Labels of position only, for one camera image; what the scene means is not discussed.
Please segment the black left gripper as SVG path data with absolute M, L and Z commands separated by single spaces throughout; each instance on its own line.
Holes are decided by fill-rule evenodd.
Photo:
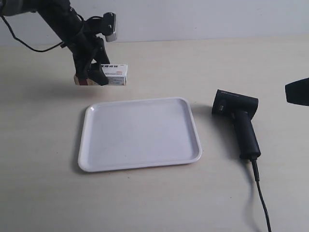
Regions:
M 92 85 L 105 86 L 108 78 L 101 64 L 110 64 L 104 40 L 98 36 L 84 34 L 67 36 L 63 43 L 72 52 L 76 76 L 82 80 L 89 78 Z

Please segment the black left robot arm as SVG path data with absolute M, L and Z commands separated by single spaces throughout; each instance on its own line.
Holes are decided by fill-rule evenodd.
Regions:
M 105 42 L 116 40 L 116 14 L 107 12 L 102 16 L 83 19 L 68 0 L 2 0 L 0 17 L 11 29 L 6 17 L 25 13 L 38 13 L 60 38 L 58 44 L 67 47 L 73 56 L 75 78 L 80 85 L 95 83 L 108 85 L 102 70 L 110 60 Z

